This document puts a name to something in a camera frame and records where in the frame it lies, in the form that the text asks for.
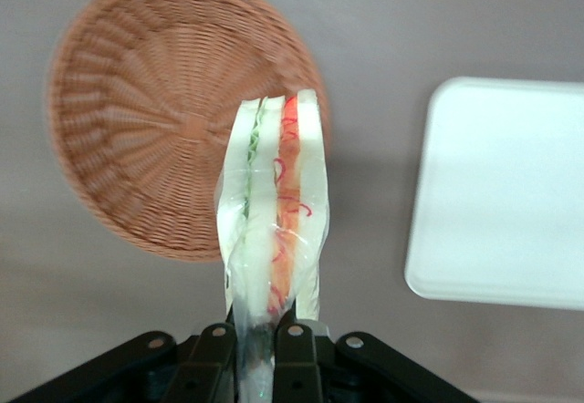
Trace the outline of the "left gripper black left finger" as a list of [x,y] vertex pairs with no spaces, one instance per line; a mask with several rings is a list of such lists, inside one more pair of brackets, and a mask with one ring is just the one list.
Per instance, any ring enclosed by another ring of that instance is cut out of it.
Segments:
[[177,343],[136,336],[14,398],[14,402],[232,402],[235,329],[209,325]]

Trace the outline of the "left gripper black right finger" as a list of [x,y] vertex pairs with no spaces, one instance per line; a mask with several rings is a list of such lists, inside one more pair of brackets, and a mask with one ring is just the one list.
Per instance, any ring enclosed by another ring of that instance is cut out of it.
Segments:
[[474,402],[377,337],[351,332],[337,341],[297,323],[276,336],[274,402]]

